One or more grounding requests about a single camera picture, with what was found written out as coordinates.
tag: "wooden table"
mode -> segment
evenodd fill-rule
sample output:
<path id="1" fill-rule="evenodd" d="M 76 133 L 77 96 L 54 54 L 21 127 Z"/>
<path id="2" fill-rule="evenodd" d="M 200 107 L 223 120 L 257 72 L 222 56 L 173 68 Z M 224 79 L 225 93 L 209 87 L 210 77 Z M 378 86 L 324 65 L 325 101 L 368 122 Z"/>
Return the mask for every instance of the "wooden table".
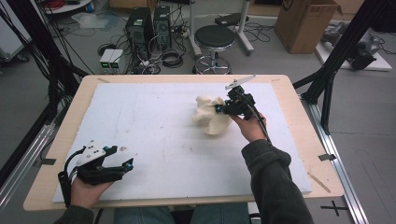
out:
<path id="1" fill-rule="evenodd" d="M 27 211 L 64 209 L 63 203 L 53 203 L 52 197 L 58 185 L 57 174 L 62 171 L 65 157 L 72 146 L 78 126 L 91 103 L 96 86 L 99 83 L 214 83 L 229 82 L 243 75 L 197 76 L 197 75 L 163 75 L 163 76 L 88 76 L 85 77 L 70 105 L 47 158 L 56 159 L 54 165 L 43 165 L 24 202 Z M 249 82 L 271 83 L 289 125 L 294 143 L 308 172 L 313 191 L 305 198 L 340 197 L 343 187 L 329 161 L 321 161 L 318 156 L 325 154 L 324 148 L 306 115 L 288 77 L 283 75 L 258 75 Z M 235 197 L 152 199 L 138 201 L 99 202 L 97 207 L 177 205 L 197 203 L 252 202 L 252 195 Z"/>

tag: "black stool seat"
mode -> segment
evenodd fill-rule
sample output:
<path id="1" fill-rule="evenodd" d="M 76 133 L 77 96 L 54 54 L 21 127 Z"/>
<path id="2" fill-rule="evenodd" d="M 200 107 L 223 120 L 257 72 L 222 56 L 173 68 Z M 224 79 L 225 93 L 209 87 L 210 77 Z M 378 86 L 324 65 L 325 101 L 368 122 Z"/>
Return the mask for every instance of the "black stool seat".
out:
<path id="1" fill-rule="evenodd" d="M 204 48 L 223 49 L 231 46 L 235 35 L 230 29 L 219 25 L 207 25 L 195 32 L 195 42 Z"/>

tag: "jacket sleeve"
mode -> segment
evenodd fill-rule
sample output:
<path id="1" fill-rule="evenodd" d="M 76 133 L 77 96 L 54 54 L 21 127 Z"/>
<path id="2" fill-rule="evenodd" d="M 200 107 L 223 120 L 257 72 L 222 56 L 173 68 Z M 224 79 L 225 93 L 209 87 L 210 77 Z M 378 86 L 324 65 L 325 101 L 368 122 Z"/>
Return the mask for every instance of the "jacket sleeve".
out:
<path id="1" fill-rule="evenodd" d="M 92 224 L 93 211 L 80 206 L 70 205 L 64 215 L 61 216 L 54 224 Z"/>
<path id="2" fill-rule="evenodd" d="M 289 170 L 291 157 L 265 140 L 242 149 L 262 223 L 314 223 Z"/>

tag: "black tape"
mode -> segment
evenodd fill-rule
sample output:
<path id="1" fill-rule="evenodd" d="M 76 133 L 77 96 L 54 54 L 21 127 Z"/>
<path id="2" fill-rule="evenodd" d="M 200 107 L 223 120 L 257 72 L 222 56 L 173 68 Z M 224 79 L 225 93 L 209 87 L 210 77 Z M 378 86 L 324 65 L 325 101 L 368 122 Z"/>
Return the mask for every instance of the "black tape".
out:
<path id="1" fill-rule="evenodd" d="M 41 161 L 41 164 L 43 165 L 53 165 L 55 164 L 56 160 L 55 159 L 43 159 Z"/>
<path id="2" fill-rule="evenodd" d="M 319 157 L 319 159 L 321 161 L 326 161 L 326 160 L 333 161 L 333 160 L 337 159 L 333 154 L 331 154 L 331 155 L 323 154 L 323 155 L 318 156 L 318 157 Z"/>

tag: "right hand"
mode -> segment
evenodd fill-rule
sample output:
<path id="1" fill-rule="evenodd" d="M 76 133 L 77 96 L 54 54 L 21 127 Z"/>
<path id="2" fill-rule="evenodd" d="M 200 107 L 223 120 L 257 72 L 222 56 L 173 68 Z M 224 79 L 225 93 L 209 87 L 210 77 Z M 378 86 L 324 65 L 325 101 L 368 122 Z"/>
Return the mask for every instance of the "right hand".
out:
<path id="1" fill-rule="evenodd" d="M 267 125 L 265 117 L 260 113 L 264 124 Z M 230 118 L 238 124 L 239 128 L 241 129 L 242 135 L 249 141 L 249 143 L 254 142 L 256 140 L 266 140 L 267 137 L 262 132 L 262 128 L 259 124 L 258 119 L 255 116 L 252 116 L 250 119 L 245 120 L 241 119 L 239 116 L 230 115 Z"/>

